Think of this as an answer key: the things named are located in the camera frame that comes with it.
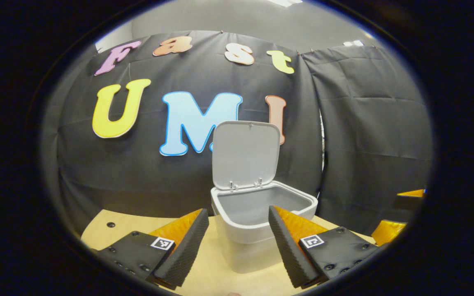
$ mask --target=box lid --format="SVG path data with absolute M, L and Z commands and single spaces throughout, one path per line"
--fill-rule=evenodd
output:
M 280 136 L 277 126 L 264 122 L 219 124 L 213 132 L 213 184 L 222 190 L 268 184 L 277 170 Z

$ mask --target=yellow letter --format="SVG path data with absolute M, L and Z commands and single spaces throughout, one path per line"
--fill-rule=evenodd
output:
M 105 88 L 99 90 L 98 101 L 93 114 L 94 133 L 103 138 L 119 137 L 127 133 L 137 120 L 142 92 L 150 84 L 150 79 L 138 79 L 129 82 L 125 86 L 129 90 L 128 99 L 125 102 L 124 114 L 117 121 L 109 120 L 109 108 L 111 108 L 114 94 L 121 88 L 120 84 L 105 86 Z
M 273 66 L 281 72 L 292 74 L 294 73 L 294 68 L 288 67 L 286 62 L 291 62 L 292 59 L 288 56 L 285 56 L 282 51 L 267 51 L 269 56 L 272 56 Z
M 153 56 L 163 56 L 169 53 L 182 53 L 186 50 L 192 48 L 190 44 L 192 38 L 190 36 L 179 36 L 175 38 L 168 39 L 160 43 L 159 48 L 155 49 Z
M 267 95 L 265 98 L 267 101 L 268 107 L 270 108 L 270 120 L 271 124 L 275 124 L 279 131 L 281 132 L 281 137 L 279 138 L 279 145 L 284 143 L 283 135 L 283 109 L 286 106 L 286 101 L 282 97 L 275 95 Z
M 245 45 L 240 45 L 239 43 L 228 43 L 226 45 L 227 52 L 224 53 L 224 56 L 230 62 L 238 62 L 243 65 L 251 65 L 256 60 L 254 60 L 251 55 L 252 49 Z

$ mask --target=screw hole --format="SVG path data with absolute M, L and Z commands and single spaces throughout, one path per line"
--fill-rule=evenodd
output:
M 143 271 L 151 271 L 151 269 L 143 264 L 140 264 L 140 269 L 142 269 Z

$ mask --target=black fabric backdrop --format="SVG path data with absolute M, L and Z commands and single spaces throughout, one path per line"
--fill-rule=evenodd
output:
M 160 42 L 176 36 L 191 36 L 192 49 L 152 56 Z M 314 196 L 321 189 L 318 216 L 363 234 L 370 234 L 380 219 L 408 219 L 408 213 L 390 206 L 396 193 L 425 185 L 431 133 L 414 81 L 392 56 L 354 46 L 298 55 L 227 32 L 174 32 L 140 40 L 102 75 L 94 73 L 110 50 L 93 58 L 84 55 L 47 105 L 41 137 L 47 186 L 61 193 L 53 198 L 77 234 L 102 208 L 153 217 L 179 217 L 198 208 L 212 214 L 208 144 L 202 153 L 194 152 L 183 131 L 186 155 L 164 157 L 158 150 L 166 133 L 162 96 L 175 91 L 190 92 L 203 112 L 217 94 L 239 94 L 239 120 L 261 122 L 269 120 L 265 96 L 284 98 L 286 141 L 275 180 Z M 245 66 L 226 60 L 228 43 L 252 48 L 256 62 Z M 268 50 L 292 58 L 295 73 L 278 71 Z M 143 91 L 134 126 L 119 138 L 99 138 L 91 125 L 98 90 L 122 86 L 109 113 L 116 120 L 124 109 L 125 85 L 135 79 L 150 79 L 151 85 Z M 318 108 L 328 163 L 323 176 Z
M 190 36 L 192 49 L 179 54 L 152 56 L 160 42 Z M 70 219 L 81 233 L 102 208 L 127 214 L 179 217 L 198 208 L 208 208 L 213 187 L 208 144 L 194 152 L 164 157 L 167 105 L 162 96 L 186 91 L 205 112 L 214 97 L 223 92 L 243 97 L 239 120 L 268 122 L 265 96 L 286 100 L 283 133 L 275 180 L 317 195 L 321 178 L 321 129 L 318 103 L 310 73 L 297 53 L 256 38 L 209 31 L 158 34 L 141 40 L 115 68 L 94 76 L 109 51 L 92 58 L 75 79 L 61 110 L 55 146 L 59 163 L 60 197 Z M 224 57 L 228 43 L 240 43 L 254 51 L 256 61 L 245 66 Z M 292 58 L 294 74 L 278 71 L 268 50 L 281 50 Z M 102 139 L 92 130 L 96 94 L 104 86 L 120 84 L 113 99 L 111 120 L 123 113 L 128 91 L 135 79 L 150 79 L 142 95 L 137 121 L 125 135 Z
M 312 73 L 325 127 L 327 169 L 320 217 L 362 234 L 382 219 L 406 222 L 396 194 L 423 189 L 433 154 L 425 103 L 413 77 L 373 46 L 302 55 Z

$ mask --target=white storage box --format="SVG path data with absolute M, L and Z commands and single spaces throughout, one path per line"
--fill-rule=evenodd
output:
M 213 132 L 212 207 L 223 254 L 239 273 L 281 262 L 268 223 L 269 206 L 306 219 L 318 200 L 274 181 L 279 158 L 279 129 L 269 123 L 226 121 Z

